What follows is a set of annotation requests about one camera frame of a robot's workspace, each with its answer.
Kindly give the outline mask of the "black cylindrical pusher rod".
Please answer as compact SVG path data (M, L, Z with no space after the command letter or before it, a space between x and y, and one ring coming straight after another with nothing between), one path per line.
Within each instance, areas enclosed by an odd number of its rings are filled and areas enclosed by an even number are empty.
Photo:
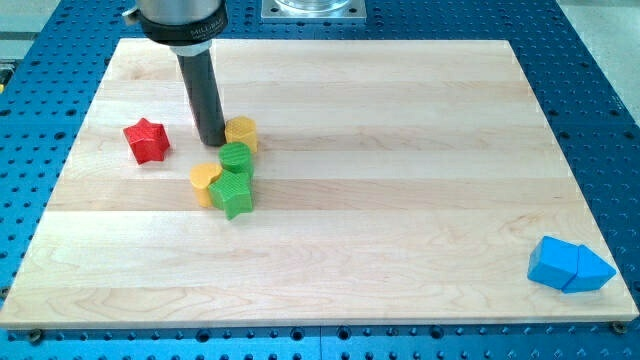
M178 56L178 64L200 141L206 146L224 145L225 120L210 51Z

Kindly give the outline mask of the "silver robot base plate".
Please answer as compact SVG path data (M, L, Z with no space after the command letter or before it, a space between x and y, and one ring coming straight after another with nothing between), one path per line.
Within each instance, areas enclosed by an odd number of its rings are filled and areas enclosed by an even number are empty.
M365 22L365 0L262 0L264 23Z

